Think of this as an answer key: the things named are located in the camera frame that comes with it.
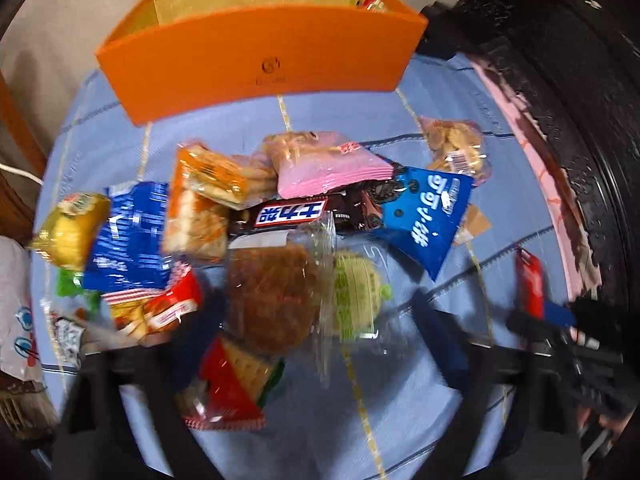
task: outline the red tag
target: red tag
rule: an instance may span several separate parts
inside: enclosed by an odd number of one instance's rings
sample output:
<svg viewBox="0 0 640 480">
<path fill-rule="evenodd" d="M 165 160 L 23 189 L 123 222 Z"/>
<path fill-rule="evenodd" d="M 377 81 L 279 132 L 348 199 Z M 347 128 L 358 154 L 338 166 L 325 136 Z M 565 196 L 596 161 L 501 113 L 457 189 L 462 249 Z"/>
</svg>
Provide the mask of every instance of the red tag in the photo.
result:
<svg viewBox="0 0 640 480">
<path fill-rule="evenodd" d="M 516 272 L 522 306 L 528 314 L 545 319 L 545 291 L 542 263 L 523 248 L 516 250 Z"/>
</svg>

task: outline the food packaging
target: food packaging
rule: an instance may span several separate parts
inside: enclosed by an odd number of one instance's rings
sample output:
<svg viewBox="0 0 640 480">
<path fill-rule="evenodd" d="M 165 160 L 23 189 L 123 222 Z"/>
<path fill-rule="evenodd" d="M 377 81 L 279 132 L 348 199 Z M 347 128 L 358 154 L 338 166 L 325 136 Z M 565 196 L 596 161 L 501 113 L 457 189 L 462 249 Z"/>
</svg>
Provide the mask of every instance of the food packaging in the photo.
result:
<svg viewBox="0 0 640 480">
<path fill-rule="evenodd" d="M 149 333 L 144 306 L 159 294 L 162 290 L 156 288 L 135 288 L 103 294 L 102 298 L 109 305 L 115 329 L 122 335 L 142 339 Z"/>
<path fill-rule="evenodd" d="M 228 256 L 228 328 L 249 348 L 285 355 L 311 336 L 327 378 L 334 325 L 333 215 L 295 230 L 241 236 Z"/>
<path fill-rule="evenodd" d="M 167 187 L 162 182 L 127 182 L 107 188 L 110 218 L 92 247 L 84 288 L 102 292 L 165 288 L 171 258 L 159 250 Z"/>
<path fill-rule="evenodd" d="M 364 188 L 371 233 L 420 263 L 435 280 L 466 211 L 473 178 L 396 165 L 396 175 Z"/>
<path fill-rule="evenodd" d="M 270 135 L 262 148 L 278 172 L 278 193 L 283 198 L 324 194 L 393 175 L 389 163 L 337 132 Z"/>
<path fill-rule="evenodd" d="M 482 132 L 472 121 L 443 121 L 420 117 L 433 152 L 430 170 L 472 176 L 479 186 L 491 175 Z"/>
<path fill-rule="evenodd" d="M 82 278 L 84 273 L 78 270 L 60 269 L 56 282 L 56 294 L 59 298 L 75 298 L 82 296 L 89 309 L 89 316 L 97 316 L 100 311 L 100 292 L 97 290 L 84 290 Z"/>
<path fill-rule="evenodd" d="M 166 292 L 143 306 L 149 333 L 175 330 L 182 316 L 195 312 L 201 304 L 202 292 L 193 269 L 182 262 L 176 264 Z"/>
<path fill-rule="evenodd" d="M 169 191 L 162 252 L 185 254 L 202 260 L 217 260 L 226 252 L 228 209 L 197 194 L 188 186 L 192 173 L 191 152 L 197 143 L 180 146 Z"/>
<path fill-rule="evenodd" d="M 178 409 L 194 430 L 259 430 L 268 391 L 283 370 L 283 360 L 257 356 L 228 336 L 218 336 L 198 378 L 176 396 Z"/>
<path fill-rule="evenodd" d="M 116 330 L 142 339 L 176 329 L 183 316 L 199 308 L 202 292 L 191 266 L 178 262 L 166 290 L 138 288 L 104 294 L 102 298 L 109 304 Z"/>
<path fill-rule="evenodd" d="M 241 210 L 273 198 L 278 176 L 261 153 L 225 156 L 192 143 L 182 150 L 187 187 L 214 202 Z"/>
<path fill-rule="evenodd" d="M 83 270 L 109 209 L 104 195 L 73 193 L 49 213 L 30 248 L 63 269 Z"/>
<path fill-rule="evenodd" d="M 338 240 L 334 268 L 334 336 L 350 349 L 387 354 L 406 342 L 394 310 L 386 244 L 370 235 Z"/>
<path fill-rule="evenodd" d="M 295 228 L 317 219 L 323 211 L 334 215 L 336 232 L 352 232 L 364 227 L 362 195 L 359 189 L 288 200 L 269 200 L 244 211 L 232 212 L 232 236 Z"/>
<path fill-rule="evenodd" d="M 466 208 L 465 215 L 462 217 L 462 222 L 456 232 L 453 243 L 454 245 L 460 245 L 470 242 L 485 231 L 491 229 L 491 227 L 491 222 L 482 214 L 478 206 L 469 204 L 469 207 Z"/>
</svg>

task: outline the barcode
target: barcode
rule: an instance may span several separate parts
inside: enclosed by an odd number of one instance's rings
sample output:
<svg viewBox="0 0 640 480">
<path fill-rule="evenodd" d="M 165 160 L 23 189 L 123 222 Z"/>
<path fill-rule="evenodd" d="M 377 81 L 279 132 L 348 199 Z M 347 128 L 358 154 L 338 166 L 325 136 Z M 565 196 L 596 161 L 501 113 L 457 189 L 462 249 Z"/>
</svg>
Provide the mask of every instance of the barcode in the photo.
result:
<svg viewBox="0 0 640 480">
<path fill-rule="evenodd" d="M 449 152 L 449 156 L 447 159 L 449 161 L 449 167 L 451 168 L 451 173 L 461 173 L 461 174 L 469 174 L 471 173 L 471 168 L 469 164 L 466 162 L 465 152 L 462 150 L 457 150 L 455 152 Z"/>
</svg>

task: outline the blue snack bag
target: blue snack bag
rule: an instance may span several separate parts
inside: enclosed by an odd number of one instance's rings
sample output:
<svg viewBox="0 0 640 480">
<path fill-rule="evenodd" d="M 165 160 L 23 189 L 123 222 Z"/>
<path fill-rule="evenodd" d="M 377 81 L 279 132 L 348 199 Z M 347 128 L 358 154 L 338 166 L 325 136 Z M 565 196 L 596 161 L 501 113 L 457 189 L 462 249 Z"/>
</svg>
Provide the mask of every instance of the blue snack bag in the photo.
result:
<svg viewBox="0 0 640 480">
<path fill-rule="evenodd" d="M 363 193 L 365 224 L 435 280 L 468 205 L 470 176 L 396 164 L 394 178 Z"/>
<path fill-rule="evenodd" d="M 103 292 L 165 288 L 171 257 L 160 253 L 160 241 L 168 184 L 129 182 L 106 193 L 111 211 L 92 247 L 83 285 Z"/>
</svg>

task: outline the white plastic bag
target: white plastic bag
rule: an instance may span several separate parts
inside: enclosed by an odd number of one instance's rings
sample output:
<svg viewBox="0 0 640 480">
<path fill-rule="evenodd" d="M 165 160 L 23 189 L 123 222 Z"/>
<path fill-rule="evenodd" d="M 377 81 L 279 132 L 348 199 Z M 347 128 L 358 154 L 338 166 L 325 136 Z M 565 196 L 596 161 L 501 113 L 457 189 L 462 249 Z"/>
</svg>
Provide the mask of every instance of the white plastic bag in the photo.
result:
<svg viewBox="0 0 640 480">
<path fill-rule="evenodd" d="M 29 297 L 29 255 L 0 236 L 0 370 L 21 381 L 41 381 Z"/>
</svg>

